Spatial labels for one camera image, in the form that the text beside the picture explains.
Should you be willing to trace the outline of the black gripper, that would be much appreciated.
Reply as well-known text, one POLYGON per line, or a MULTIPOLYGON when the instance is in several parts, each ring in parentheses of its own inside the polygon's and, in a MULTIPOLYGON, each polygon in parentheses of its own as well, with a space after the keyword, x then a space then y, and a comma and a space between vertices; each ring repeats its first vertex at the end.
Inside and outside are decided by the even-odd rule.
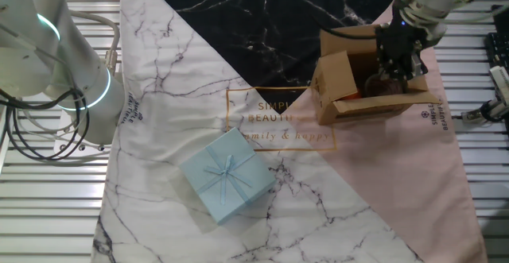
POLYGON ((375 28, 380 64, 378 81, 390 86, 395 80, 402 93, 407 93, 407 76, 421 76, 428 72, 421 59, 421 51, 426 43, 425 30, 405 21, 395 4, 391 7, 391 15, 390 22, 375 28))

